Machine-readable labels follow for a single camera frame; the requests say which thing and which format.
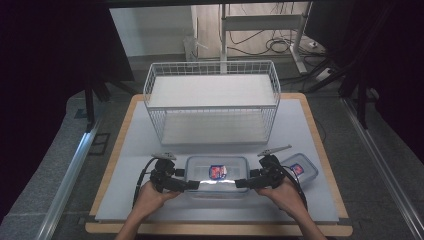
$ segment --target sticker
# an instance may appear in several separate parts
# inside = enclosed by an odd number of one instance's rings
[[[297,175],[299,176],[300,174],[302,174],[304,172],[303,167],[300,166],[298,163],[293,164],[290,169]]]
[[[227,176],[227,168],[224,165],[211,165],[209,178],[212,180],[223,180]]]

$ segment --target table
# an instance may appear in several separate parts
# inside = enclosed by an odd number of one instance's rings
[[[324,147],[315,122],[307,103],[306,97],[300,93],[283,93],[282,99],[298,99],[302,105],[309,129],[315,147],[317,149],[321,165],[324,170],[324,175],[327,178],[333,200],[336,205],[338,217],[340,219],[338,224],[320,224],[318,227],[327,236],[350,236],[352,234],[352,226],[349,224],[349,216],[346,212],[343,200],[341,198],[337,183],[335,181],[330,163],[325,153]],[[130,125],[136,103],[143,101],[142,95],[135,95],[129,105],[124,122],[121,126],[118,138],[116,140],[113,152],[109,159],[108,166],[105,170],[102,182],[100,184],[97,196],[94,200],[90,216],[94,218],[99,209],[103,196],[108,188],[114,168],[118,161],[125,136]],[[85,227],[90,233],[117,233],[123,223],[100,223],[100,222],[87,222]],[[300,236],[301,232],[297,225],[280,225],[280,224],[239,224],[239,223],[145,223],[138,229],[139,233],[144,234],[170,234],[170,235],[245,235],[245,236]]]

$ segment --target white wire basket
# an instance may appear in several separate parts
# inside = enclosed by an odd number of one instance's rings
[[[271,61],[153,63],[144,85],[164,145],[267,143],[279,102]]]

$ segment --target person's right hand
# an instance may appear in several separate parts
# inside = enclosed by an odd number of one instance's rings
[[[280,186],[275,189],[261,188],[255,189],[255,191],[259,195],[271,199],[275,205],[293,218],[295,218],[296,213],[307,211],[295,186],[287,177],[284,178]]]

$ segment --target wall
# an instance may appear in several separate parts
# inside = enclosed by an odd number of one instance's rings
[[[191,6],[111,9],[128,57],[184,53],[193,35]]]

